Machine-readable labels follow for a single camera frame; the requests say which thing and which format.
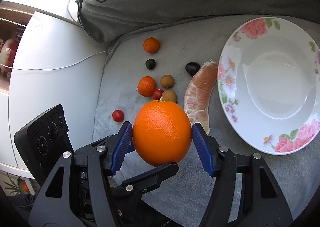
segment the blue ribbed pad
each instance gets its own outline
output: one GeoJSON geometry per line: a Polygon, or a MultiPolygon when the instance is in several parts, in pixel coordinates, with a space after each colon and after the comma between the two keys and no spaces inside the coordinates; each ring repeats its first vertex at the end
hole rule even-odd
{"type": "Polygon", "coordinates": [[[116,172],[120,170],[124,160],[124,156],[127,153],[131,138],[132,138],[132,124],[129,123],[127,128],[124,131],[124,134],[121,136],[121,139],[112,156],[112,166],[110,169],[112,176],[114,176],[116,172]]]}
{"type": "Polygon", "coordinates": [[[214,169],[212,165],[212,155],[195,124],[192,126],[192,140],[196,146],[204,171],[213,177],[214,169]]]}

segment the red cherry tomato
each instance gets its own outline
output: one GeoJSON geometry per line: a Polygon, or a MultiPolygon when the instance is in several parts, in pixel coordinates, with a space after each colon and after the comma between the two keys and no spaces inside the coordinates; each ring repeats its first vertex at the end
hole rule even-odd
{"type": "Polygon", "coordinates": [[[156,90],[153,92],[152,98],[153,98],[154,100],[160,100],[160,97],[161,97],[162,93],[163,93],[163,90],[161,90],[161,89],[156,89],[156,90]]]}
{"type": "Polygon", "coordinates": [[[122,110],[115,110],[112,113],[112,118],[115,122],[122,122],[124,120],[124,113],[122,110]]]}

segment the plate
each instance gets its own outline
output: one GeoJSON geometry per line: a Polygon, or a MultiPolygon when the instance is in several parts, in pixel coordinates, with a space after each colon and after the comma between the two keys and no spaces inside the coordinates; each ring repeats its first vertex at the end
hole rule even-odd
{"type": "Polygon", "coordinates": [[[239,136],[255,149],[287,155],[320,130],[320,50],[299,26],[275,17],[239,27],[218,67],[219,97],[239,136]]]}

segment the cabinet door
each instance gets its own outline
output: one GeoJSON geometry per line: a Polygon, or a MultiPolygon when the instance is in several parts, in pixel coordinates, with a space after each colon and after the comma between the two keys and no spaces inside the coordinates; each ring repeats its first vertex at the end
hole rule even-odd
{"type": "MultiPolygon", "coordinates": [[[[13,67],[59,68],[106,49],[88,37],[82,28],[35,12],[21,38],[13,67]]],[[[15,133],[32,119],[62,104],[73,149],[91,143],[105,60],[103,52],[58,70],[13,69],[9,86],[12,141],[15,133]]],[[[18,167],[27,169],[14,142],[13,148],[18,167]]]]}
{"type": "Polygon", "coordinates": [[[0,92],[0,163],[17,166],[10,138],[8,102],[8,95],[0,92]]]}

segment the camera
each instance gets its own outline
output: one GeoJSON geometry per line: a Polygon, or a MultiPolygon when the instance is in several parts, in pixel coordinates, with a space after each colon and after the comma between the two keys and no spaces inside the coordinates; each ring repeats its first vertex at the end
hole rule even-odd
{"type": "Polygon", "coordinates": [[[20,129],[14,143],[35,180],[42,185],[62,153],[74,153],[61,104],[20,129]]]}

